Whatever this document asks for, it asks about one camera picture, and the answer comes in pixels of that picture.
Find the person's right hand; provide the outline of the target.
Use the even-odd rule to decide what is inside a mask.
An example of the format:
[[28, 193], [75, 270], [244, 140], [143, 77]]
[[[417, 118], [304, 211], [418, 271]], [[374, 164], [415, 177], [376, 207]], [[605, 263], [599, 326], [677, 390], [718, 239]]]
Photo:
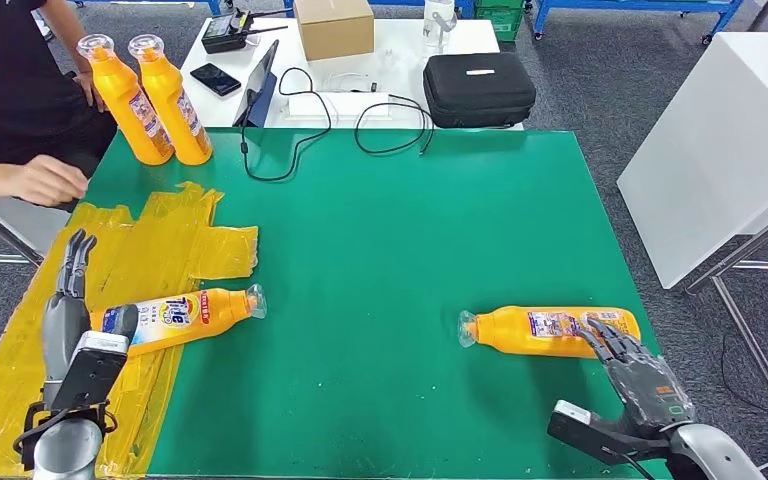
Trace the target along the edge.
[[83, 198], [88, 183], [77, 167], [40, 154], [24, 165], [12, 168], [8, 193], [37, 205], [55, 207]]

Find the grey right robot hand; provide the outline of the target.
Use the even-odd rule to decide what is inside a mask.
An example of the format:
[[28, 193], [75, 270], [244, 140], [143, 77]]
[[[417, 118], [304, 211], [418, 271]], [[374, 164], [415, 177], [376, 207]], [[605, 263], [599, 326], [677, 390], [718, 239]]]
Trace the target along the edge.
[[655, 439], [679, 425], [698, 420], [696, 408], [674, 371], [637, 338], [600, 320], [589, 320], [576, 335], [602, 363], [623, 404], [618, 421], [629, 435]]

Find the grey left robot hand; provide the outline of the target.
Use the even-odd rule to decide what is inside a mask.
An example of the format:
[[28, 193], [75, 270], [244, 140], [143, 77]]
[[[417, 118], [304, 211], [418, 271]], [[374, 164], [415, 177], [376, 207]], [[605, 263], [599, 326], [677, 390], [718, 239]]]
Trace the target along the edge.
[[97, 239], [79, 229], [69, 238], [42, 316], [45, 380], [42, 401], [53, 412], [105, 402], [128, 357], [137, 329], [138, 308], [115, 306], [91, 327], [85, 303], [89, 253]]

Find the person's left hand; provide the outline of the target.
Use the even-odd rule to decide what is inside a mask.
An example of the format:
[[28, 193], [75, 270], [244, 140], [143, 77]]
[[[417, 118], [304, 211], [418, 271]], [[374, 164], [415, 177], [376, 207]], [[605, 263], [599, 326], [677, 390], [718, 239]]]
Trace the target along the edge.
[[91, 72], [76, 73], [73, 80], [82, 88], [89, 106], [94, 106], [101, 113], [107, 111], [107, 107], [94, 85]]

